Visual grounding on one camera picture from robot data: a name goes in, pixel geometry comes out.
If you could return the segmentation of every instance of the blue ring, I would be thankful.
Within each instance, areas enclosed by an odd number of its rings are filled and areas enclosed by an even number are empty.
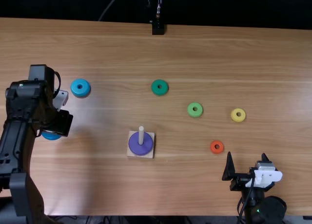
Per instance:
[[[42,136],[46,138],[47,140],[57,140],[61,138],[60,135],[55,135],[55,134],[48,133],[48,132],[43,132]]]
[[[85,79],[76,79],[72,82],[70,90],[73,95],[78,97],[84,97],[90,93],[91,86]]]

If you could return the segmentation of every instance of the black cable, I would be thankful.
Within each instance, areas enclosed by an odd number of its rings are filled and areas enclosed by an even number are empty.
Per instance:
[[[58,216],[54,218],[54,221],[57,221],[61,218],[71,218],[71,219],[77,220],[77,216]]]
[[[251,186],[250,186],[250,190],[249,190],[249,192],[248,192],[248,195],[247,195],[247,197],[246,197],[246,200],[245,200],[245,202],[244,202],[244,205],[243,205],[242,209],[240,210],[240,213],[239,213],[239,216],[238,216],[238,219],[237,219],[236,224],[239,224],[239,223],[241,222],[241,218],[242,218],[242,216],[243,216],[243,212],[244,212],[244,210],[245,210],[245,207],[246,207],[246,205],[247,205],[247,203],[248,203],[248,200],[249,200],[250,194],[251,194],[251,192],[252,192],[253,186],[254,186],[254,177],[252,178],[252,184],[251,184]]]
[[[243,201],[243,198],[241,197],[241,198],[239,199],[239,201],[238,201],[238,204],[237,204],[237,213],[238,213],[238,214],[239,214],[239,207],[240,207],[240,205],[242,204],[242,201]],[[241,224],[245,224],[244,221],[245,221],[245,220],[241,219],[241,220],[240,220],[240,223],[241,223]]]
[[[60,90],[60,75],[58,72],[54,72],[54,74],[57,76],[59,84],[58,84],[58,89],[53,93],[53,98],[55,98],[58,95],[59,90]]]
[[[186,220],[189,222],[189,224],[193,224],[188,216],[186,216]]]
[[[88,218],[87,218],[87,220],[86,220],[86,223],[85,223],[85,224],[87,224],[87,223],[88,223],[88,221],[89,221],[89,218],[90,218],[90,216],[88,216]]]
[[[102,12],[101,16],[98,18],[98,21],[101,21],[103,16],[105,15],[106,11],[111,7],[115,0],[111,0],[111,2],[107,5],[107,7]]]

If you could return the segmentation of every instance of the wooden table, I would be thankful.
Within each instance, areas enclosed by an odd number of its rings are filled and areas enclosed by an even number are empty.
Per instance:
[[[91,83],[85,99],[70,93],[69,136],[34,146],[31,176],[49,215],[235,215],[240,193],[221,181],[228,151],[238,172],[265,152],[284,174],[267,195],[288,215],[311,215],[311,41],[300,30],[169,25],[152,36],[145,24],[0,19],[0,122],[4,90],[31,64],[58,71],[69,92],[76,78]],[[151,91],[158,78],[165,96]],[[231,120],[234,108],[244,122]],[[140,125],[156,134],[154,159],[126,156]]]

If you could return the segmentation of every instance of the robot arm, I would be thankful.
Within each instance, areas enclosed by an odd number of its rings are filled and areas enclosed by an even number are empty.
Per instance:
[[[275,182],[280,181],[283,174],[264,153],[261,159],[256,162],[255,167],[250,167],[249,173],[236,173],[231,152],[228,152],[222,180],[231,180],[230,190],[242,193],[239,203],[243,202],[244,205],[237,223],[240,223],[243,211],[246,224],[281,224],[285,216],[287,206],[282,199],[264,196],[264,192],[270,190]]]
[[[7,119],[0,140],[0,220],[6,224],[55,224],[44,215],[42,196],[29,175],[35,138],[43,131],[67,136],[73,116],[53,106],[55,74],[46,65],[32,65],[28,80],[13,82],[6,90]]]

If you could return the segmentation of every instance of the square wooden base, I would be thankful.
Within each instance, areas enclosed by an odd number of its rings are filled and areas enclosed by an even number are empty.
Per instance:
[[[136,133],[137,131],[129,131],[129,137],[128,137],[128,142],[129,142],[129,139],[130,137]],[[153,132],[147,132],[147,134],[149,134],[151,136],[151,138],[153,139],[153,148],[152,150],[148,153],[148,154],[145,154],[143,156],[138,156],[138,155],[135,155],[129,148],[129,144],[127,142],[127,156],[128,157],[145,157],[145,158],[153,158],[154,157],[154,142],[155,142],[155,133]]]

